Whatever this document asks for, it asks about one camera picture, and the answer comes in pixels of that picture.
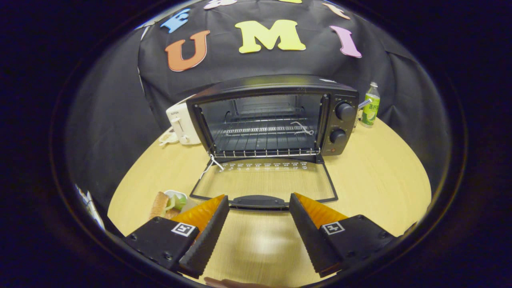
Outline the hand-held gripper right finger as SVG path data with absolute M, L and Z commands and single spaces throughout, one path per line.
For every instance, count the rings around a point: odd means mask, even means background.
M 289 211 L 320 277 L 370 273 L 407 235 L 407 231 L 392 234 L 365 215 L 346 216 L 299 193 L 291 194 Z

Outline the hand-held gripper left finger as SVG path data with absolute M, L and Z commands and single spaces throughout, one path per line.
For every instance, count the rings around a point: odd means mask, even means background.
M 228 197 L 221 194 L 170 220 L 155 216 L 123 242 L 167 270 L 198 279 L 212 256 L 228 212 Z

